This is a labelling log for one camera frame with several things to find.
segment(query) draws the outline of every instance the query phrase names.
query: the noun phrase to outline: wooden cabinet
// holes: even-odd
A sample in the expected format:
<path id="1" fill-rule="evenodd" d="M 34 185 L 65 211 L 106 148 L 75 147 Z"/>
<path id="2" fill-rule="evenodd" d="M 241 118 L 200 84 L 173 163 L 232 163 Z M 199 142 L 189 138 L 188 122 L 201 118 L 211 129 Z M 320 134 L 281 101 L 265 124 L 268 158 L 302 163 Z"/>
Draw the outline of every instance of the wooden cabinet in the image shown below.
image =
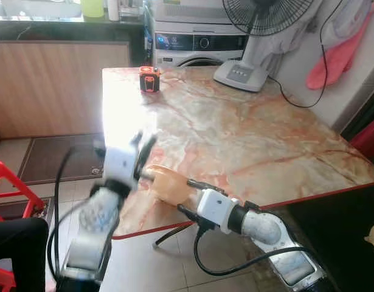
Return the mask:
<path id="1" fill-rule="evenodd" d="M 129 66 L 126 43 L 0 43 L 0 136 L 102 130 L 102 68 Z"/>

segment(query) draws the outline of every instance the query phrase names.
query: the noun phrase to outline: fan base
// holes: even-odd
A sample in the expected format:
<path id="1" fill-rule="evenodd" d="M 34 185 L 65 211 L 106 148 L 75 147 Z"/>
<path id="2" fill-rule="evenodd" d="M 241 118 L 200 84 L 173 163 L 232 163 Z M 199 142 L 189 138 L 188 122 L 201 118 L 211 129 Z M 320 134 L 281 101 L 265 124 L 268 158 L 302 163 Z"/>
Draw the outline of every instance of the fan base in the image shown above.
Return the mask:
<path id="1" fill-rule="evenodd" d="M 244 64 L 242 61 L 224 62 L 214 73 L 214 80 L 234 88 L 259 92 L 265 83 L 268 72 L 264 69 Z"/>

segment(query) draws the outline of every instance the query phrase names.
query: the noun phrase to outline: marble table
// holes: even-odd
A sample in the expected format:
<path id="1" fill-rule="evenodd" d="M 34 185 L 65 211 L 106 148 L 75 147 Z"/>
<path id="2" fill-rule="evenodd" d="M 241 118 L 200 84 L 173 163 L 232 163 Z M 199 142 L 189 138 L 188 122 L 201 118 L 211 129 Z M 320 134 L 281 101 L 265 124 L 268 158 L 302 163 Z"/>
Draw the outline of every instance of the marble table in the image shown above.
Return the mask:
<path id="1" fill-rule="evenodd" d="M 115 133 L 156 132 L 149 164 L 270 207 L 374 183 L 374 166 L 309 110 L 288 104 L 267 81 L 259 93 L 213 80 L 216 67 L 162 71 L 160 91 L 142 93 L 138 68 L 103 70 L 103 114 Z M 186 202 L 196 208 L 198 192 Z M 125 238 L 189 224 L 141 180 L 120 213 Z"/>

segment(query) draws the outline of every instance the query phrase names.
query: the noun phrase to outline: electric fan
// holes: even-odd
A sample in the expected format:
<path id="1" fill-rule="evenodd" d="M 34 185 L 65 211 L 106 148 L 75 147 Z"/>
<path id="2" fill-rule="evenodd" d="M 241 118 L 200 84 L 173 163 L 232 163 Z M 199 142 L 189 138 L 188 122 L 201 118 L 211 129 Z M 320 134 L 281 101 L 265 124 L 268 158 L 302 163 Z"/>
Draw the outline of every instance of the electric fan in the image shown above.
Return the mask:
<path id="1" fill-rule="evenodd" d="M 223 0 L 230 21 L 248 34 L 249 39 L 242 60 L 224 62 L 216 70 L 213 78 L 234 88 L 252 92 L 261 90 L 268 72 L 260 66 L 260 61 L 255 60 L 257 48 L 259 47 L 261 51 L 259 43 L 274 42 L 273 34 L 281 33 L 282 37 L 285 37 L 286 29 L 298 21 L 310 6 L 314 6 L 312 14 L 308 17 L 311 19 L 321 2 L 321 0 Z M 268 46 L 262 47 L 262 51 L 265 49 L 269 49 Z"/>

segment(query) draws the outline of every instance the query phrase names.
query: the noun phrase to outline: black pants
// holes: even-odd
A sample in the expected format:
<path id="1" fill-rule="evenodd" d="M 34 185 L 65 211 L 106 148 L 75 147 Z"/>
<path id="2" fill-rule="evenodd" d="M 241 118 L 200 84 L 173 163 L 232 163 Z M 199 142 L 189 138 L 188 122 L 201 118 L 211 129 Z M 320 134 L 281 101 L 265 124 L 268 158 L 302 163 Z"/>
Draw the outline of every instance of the black pants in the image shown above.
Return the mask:
<path id="1" fill-rule="evenodd" d="M 44 292 L 48 230 L 40 218 L 0 222 L 0 259 L 11 258 L 17 292 Z"/>

